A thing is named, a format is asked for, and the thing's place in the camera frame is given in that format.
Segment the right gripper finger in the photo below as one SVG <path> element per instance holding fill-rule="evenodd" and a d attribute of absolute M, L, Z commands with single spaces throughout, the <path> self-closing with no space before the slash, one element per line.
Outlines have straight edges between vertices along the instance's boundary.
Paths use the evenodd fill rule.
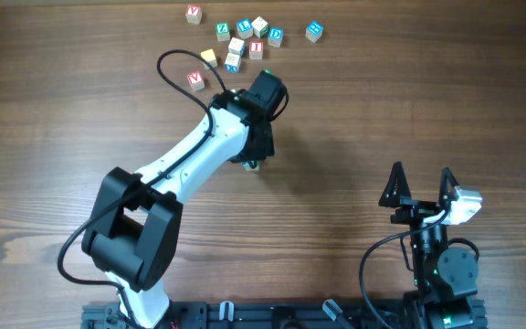
<path fill-rule="evenodd" d="M 378 205 L 380 207 L 398 208 L 408 205 L 411 200 L 412 196 L 403 164 L 400 161 L 395 162 Z"/>
<path fill-rule="evenodd" d="M 441 207 L 448 207 L 455 200 L 453 188 L 459 186 L 457 179 L 454 177 L 449 167 L 443 168 L 440 178 L 440 189 L 438 195 L 438 204 Z"/>

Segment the white picture block blue side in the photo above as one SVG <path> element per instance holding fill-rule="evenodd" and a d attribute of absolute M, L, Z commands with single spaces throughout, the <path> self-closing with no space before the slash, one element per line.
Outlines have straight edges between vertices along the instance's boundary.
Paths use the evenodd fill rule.
<path fill-rule="evenodd" d="M 258 171 L 259 170 L 259 161 L 246 161 L 246 162 L 243 162 L 242 165 L 247 171 Z"/>

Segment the red A letter block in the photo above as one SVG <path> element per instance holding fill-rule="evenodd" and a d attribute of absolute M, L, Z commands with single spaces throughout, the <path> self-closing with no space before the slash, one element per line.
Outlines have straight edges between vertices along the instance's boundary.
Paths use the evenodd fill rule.
<path fill-rule="evenodd" d="M 205 87 L 205 80 L 199 70 L 189 73 L 187 80 L 192 91 L 202 90 Z"/>

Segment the yellow wooden block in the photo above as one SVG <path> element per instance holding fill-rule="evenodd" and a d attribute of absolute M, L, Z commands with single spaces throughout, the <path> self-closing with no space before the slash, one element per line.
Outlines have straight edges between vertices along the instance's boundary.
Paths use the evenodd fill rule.
<path fill-rule="evenodd" d="M 212 69 L 217 67 L 217 56 L 213 49 L 208 49 L 200 53 L 201 58 L 205 61 L 205 68 Z"/>

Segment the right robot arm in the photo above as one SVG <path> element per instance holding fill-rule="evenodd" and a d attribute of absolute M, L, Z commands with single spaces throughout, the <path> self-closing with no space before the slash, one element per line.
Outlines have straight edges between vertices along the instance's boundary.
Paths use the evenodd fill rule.
<path fill-rule="evenodd" d="M 478 293 L 479 250 L 467 239 L 447 237 L 447 228 L 472 219 L 482 206 L 477 190 L 461 187 L 451 170 L 442 170 L 437 201 L 412 198 L 403 165 L 393 164 L 379 200 L 394 210 L 393 224 L 407 225 L 416 290 L 400 302 L 396 324 L 401 328 L 472 328 L 476 321 L 470 300 Z"/>

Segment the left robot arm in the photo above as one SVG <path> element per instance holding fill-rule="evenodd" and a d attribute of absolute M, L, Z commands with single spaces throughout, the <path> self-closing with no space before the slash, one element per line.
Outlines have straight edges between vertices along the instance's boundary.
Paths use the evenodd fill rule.
<path fill-rule="evenodd" d="M 118 302 L 86 306 L 84 328 L 165 328 L 171 301 L 162 276 L 176 251 L 184 204 L 226 162 L 252 168 L 274 154 L 271 123 L 289 95 L 261 71 L 247 90 L 215 95 L 204 119 L 171 151 L 134 173 L 102 180 L 81 249 L 111 283 Z"/>

